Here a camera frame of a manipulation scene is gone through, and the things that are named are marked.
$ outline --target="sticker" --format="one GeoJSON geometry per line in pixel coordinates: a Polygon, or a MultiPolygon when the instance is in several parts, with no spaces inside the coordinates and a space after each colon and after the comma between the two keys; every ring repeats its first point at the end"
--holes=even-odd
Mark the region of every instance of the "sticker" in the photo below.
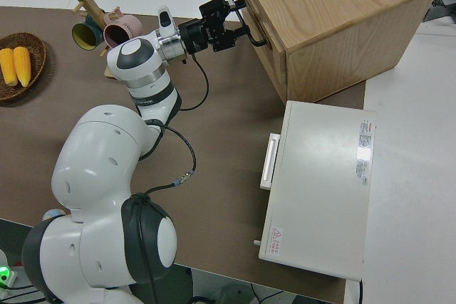
{"type": "Polygon", "coordinates": [[[269,232],[268,254],[278,256],[280,254],[280,244],[284,230],[278,227],[272,227],[269,232]]]}
{"type": "Polygon", "coordinates": [[[365,119],[359,127],[358,151],[356,153],[356,176],[362,185],[369,183],[368,175],[372,157],[372,122],[365,119]]]}

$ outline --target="corn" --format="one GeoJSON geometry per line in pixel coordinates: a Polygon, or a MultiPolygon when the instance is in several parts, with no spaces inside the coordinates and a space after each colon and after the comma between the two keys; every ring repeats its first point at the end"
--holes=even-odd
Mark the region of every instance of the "corn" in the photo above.
{"type": "Polygon", "coordinates": [[[29,51],[23,46],[18,46],[14,48],[13,55],[17,78],[21,82],[22,87],[26,87],[29,85],[31,78],[29,51]]]}
{"type": "Polygon", "coordinates": [[[9,85],[11,87],[17,85],[13,51],[10,48],[0,50],[0,68],[6,85],[9,85]]]}

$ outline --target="silver ring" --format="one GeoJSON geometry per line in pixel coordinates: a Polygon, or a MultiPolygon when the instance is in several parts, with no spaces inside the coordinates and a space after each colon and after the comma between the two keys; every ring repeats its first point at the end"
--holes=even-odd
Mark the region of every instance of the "silver ring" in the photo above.
{"type": "Polygon", "coordinates": [[[147,74],[146,76],[143,76],[142,78],[138,78],[137,80],[130,80],[130,81],[125,81],[127,87],[129,88],[141,88],[144,87],[145,85],[149,85],[152,82],[158,80],[163,76],[163,74],[166,71],[165,64],[162,63],[160,64],[160,67],[158,69],[155,69],[153,72],[150,74],[147,74]]]}

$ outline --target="box handle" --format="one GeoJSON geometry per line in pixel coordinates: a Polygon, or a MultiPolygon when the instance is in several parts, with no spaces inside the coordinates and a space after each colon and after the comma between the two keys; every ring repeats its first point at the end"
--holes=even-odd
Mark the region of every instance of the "box handle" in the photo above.
{"type": "Polygon", "coordinates": [[[269,50],[271,50],[272,49],[271,42],[269,41],[268,36],[266,35],[263,27],[261,26],[261,23],[260,23],[258,17],[257,17],[257,14],[256,14],[257,9],[252,5],[252,3],[249,0],[245,0],[245,2],[247,3],[247,6],[246,6],[247,11],[249,12],[251,18],[253,19],[253,21],[255,23],[256,29],[258,30],[259,35],[261,36],[261,40],[266,41],[266,45],[268,46],[269,50]]]}
{"type": "Polygon", "coordinates": [[[280,135],[275,133],[269,134],[268,148],[264,158],[263,173],[259,187],[265,190],[271,190],[274,168],[276,166],[277,150],[279,148],[280,135]]]}

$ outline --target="green mug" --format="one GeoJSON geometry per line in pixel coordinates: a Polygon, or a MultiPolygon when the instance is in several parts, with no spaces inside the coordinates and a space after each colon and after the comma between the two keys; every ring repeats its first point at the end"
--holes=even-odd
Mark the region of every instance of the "green mug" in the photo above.
{"type": "Polygon", "coordinates": [[[93,50],[104,41],[103,30],[90,15],[83,23],[77,23],[71,30],[73,40],[84,50],[93,50]]]}

